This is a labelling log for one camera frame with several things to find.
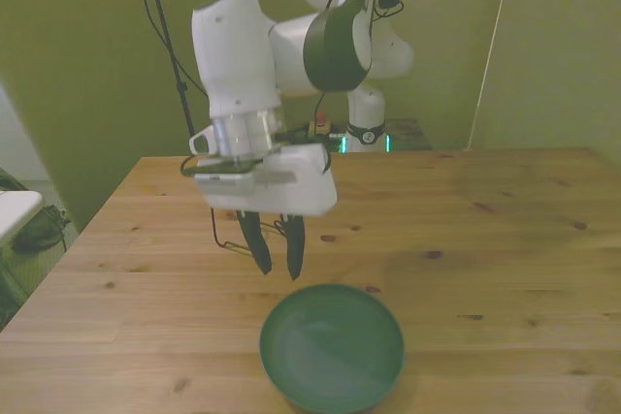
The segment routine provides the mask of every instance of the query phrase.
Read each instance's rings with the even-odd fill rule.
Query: green bowl
[[[352,414],[394,387],[404,339],[392,313],[344,285],[318,285],[282,300],[268,316],[261,361],[280,392],[304,411]]]

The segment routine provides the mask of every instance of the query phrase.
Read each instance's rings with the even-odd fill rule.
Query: bowl rim
[[[280,386],[275,382],[274,378],[272,377],[272,374],[268,370],[268,365],[266,365],[266,360],[265,360],[265,357],[264,357],[264,347],[267,344],[267,342],[265,340],[265,338],[266,338],[265,337],[265,332],[266,332],[266,329],[269,327],[270,322],[275,318],[274,316],[277,314],[278,309],[285,302],[287,302],[289,299],[291,299],[293,296],[296,296],[296,295],[304,293],[304,292],[308,292],[309,290],[312,290],[312,289],[326,289],[326,288],[341,289],[341,290],[344,290],[344,291],[356,294],[356,295],[358,295],[360,297],[363,297],[365,300],[371,300],[371,301],[375,302],[375,304],[377,304],[378,307],[386,314],[386,316],[394,324],[394,327],[397,329],[397,334],[398,334],[398,338],[400,339],[400,346],[401,346],[401,357],[399,358],[399,366],[397,367],[397,373],[395,374],[394,379],[386,387],[386,389],[383,390],[376,397],[376,399],[374,400],[373,404],[371,404],[371,405],[360,406],[360,407],[356,407],[354,410],[347,410],[347,411],[343,411],[343,410],[316,411],[316,407],[306,406],[306,405],[304,405],[303,402],[300,402],[298,399],[291,398],[289,395],[287,395],[280,388]],[[401,330],[401,326],[399,325],[399,321],[395,317],[394,313],[388,308],[388,306],[386,304],[384,304],[382,301],[380,301],[378,298],[376,298],[372,294],[368,293],[367,291],[364,291],[364,290],[362,290],[360,288],[357,288],[355,286],[345,285],[345,284],[341,284],[341,283],[322,283],[322,284],[311,285],[311,286],[307,286],[307,287],[295,290],[293,293],[290,293],[289,295],[284,297],[280,302],[278,302],[278,304],[276,304],[274,306],[274,308],[270,311],[270,313],[268,314],[267,318],[263,322],[263,326],[261,327],[261,335],[259,337],[259,356],[261,358],[261,365],[263,366],[263,369],[265,370],[266,374],[268,375],[268,378],[272,382],[272,385],[274,385],[276,387],[278,392],[283,397],[285,397],[287,400],[292,402],[295,406],[301,408],[305,412],[308,411],[308,412],[316,413],[316,414],[355,414],[357,412],[361,412],[361,411],[364,411],[366,409],[373,408],[378,403],[380,403],[382,400],[386,399],[386,397],[393,391],[393,389],[397,385],[397,381],[399,380],[399,377],[401,376],[401,374],[403,372],[403,369],[404,369],[404,365],[405,365],[405,361],[406,361],[406,343],[405,343],[405,340],[404,340],[403,331]]]

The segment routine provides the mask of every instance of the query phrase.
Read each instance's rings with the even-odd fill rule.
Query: black bag
[[[23,184],[0,169],[1,191],[27,191]],[[13,238],[11,248],[17,253],[45,251],[63,241],[64,229],[71,223],[56,206],[45,206]]]

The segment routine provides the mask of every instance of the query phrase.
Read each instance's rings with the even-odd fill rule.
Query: black pole
[[[159,14],[159,21],[162,23],[162,32],[164,33],[164,40],[166,41],[166,48],[171,57],[171,63],[173,64],[173,71],[175,72],[175,79],[177,81],[177,91],[181,98],[181,105],[183,106],[183,114],[185,115],[185,123],[187,123],[187,131],[190,134],[190,138],[194,136],[194,124],[192,123],[192,116],[190,114],[189,106],[187,105],[187,98],[185,97],[185,91],[187,90],[187,84],[181,79],[179,73],[179,66],[177,64],[177,57],[175,56],[175,50],[173,49],[173,42],[171,36],[168,34],[168,26],[166,25],[166,17],[164,16],[164,9],[160,0],[155,0],[155,6]]]

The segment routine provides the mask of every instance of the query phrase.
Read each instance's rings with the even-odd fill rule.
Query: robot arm
[[[213,208],[238,213],[264,273],[271,258],[259,213],[279,213],[294,279],[304,254],[302,216],[327,212],[337,192],[322,144],[276,143],[284,128],[279,96],[351,91],[373,70],[377,0],[314,1],[323,4],[320,13],[278,24],[265,18],[257,0],[220,0],[192,16],[212,119],[190,140],[192,153],[204,155],[196,143],[206,139],[212,156],[193,169],[194,179]]]

